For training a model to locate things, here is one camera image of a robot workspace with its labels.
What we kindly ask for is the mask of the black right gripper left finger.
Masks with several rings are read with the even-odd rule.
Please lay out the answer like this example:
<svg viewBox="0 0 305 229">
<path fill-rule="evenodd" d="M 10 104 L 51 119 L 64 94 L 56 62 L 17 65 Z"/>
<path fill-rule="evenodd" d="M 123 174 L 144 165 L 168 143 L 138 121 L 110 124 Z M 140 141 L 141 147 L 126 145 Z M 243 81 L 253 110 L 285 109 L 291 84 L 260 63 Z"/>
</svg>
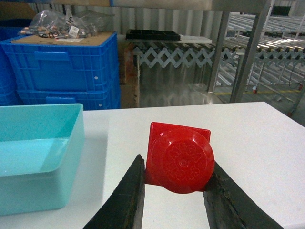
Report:
<svg viewBox="0 0 305 229">
<path fill-rule="evenodd" d="M 145 166 L 137 155 L 108 200 L 85 229 L 140 229 L 145 199 Z"/>
</svg>

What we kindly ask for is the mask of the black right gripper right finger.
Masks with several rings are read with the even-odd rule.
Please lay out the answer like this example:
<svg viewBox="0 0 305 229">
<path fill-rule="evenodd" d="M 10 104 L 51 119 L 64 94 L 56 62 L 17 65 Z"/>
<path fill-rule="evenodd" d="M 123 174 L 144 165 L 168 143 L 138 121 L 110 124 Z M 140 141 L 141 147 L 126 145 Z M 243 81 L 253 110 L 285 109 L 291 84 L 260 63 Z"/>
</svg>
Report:
<svg viewBox="0 0 305 229">
<path fill-rule="evenodd" d="M 282 228 L 217 163 L 203 197 L 211 229 Z"/>
</svg>

